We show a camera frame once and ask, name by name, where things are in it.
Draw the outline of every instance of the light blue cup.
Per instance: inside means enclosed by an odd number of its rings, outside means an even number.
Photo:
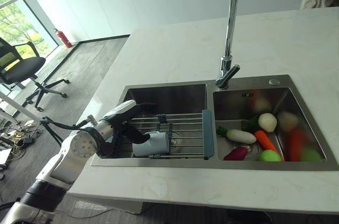
[[[153,154],[168,154],[170,141],[167,132],[151,131],[146,134],[150,138],[142,144],[133,144],[133,153],[136,157],[145,157]]]

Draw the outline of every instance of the tree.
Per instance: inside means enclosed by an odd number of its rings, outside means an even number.
[[[0,9],[0,36],[9,44],[31,41],[43,57],[49,54],[51,50],[50,46],[26,19],[26,16],[15,3]],[[32,50],[27,46],[20,46],[17,50],[23,58],[34,55]]]
[[[0,0],[0,4],[7,1],[9,0]],[[37,33],[15,3],[0,10],[0,31],[2,37],[12,43],[32,41],[31,35]]]

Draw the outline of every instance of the fire extinguisher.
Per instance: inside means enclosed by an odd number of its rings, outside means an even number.
[[[58,36],[58,38],[65,44],[66,48],[70,48],[73,45],[69,42],[69,40],[66,38],[63,32],[59,31],[58,29],[55,29],[55,34]]]

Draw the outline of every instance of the marble countertop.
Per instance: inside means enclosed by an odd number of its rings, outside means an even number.
[[[136,30],[82,117],[102,117],[126,85],[215,79],[225,19]],[[339,160],[339,8],[238,16],[235,77],[289,74]],[[339,172],[91,166],[69,191],[116,200],[339,213]]]

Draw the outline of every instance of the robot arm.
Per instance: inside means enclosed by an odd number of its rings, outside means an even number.
[[[54,211],[82,172],[87,160],[97,153],[107,153],[105,141],[120,130],[133,143],[149,139],[126,121],[142,111],[142,105],[126,101],[107,113],[95,127],[88,127],[66,138],[59,153],[53,156],[38,174],[34,184],[20,202],[9,210],[1,224],[52,223]]]

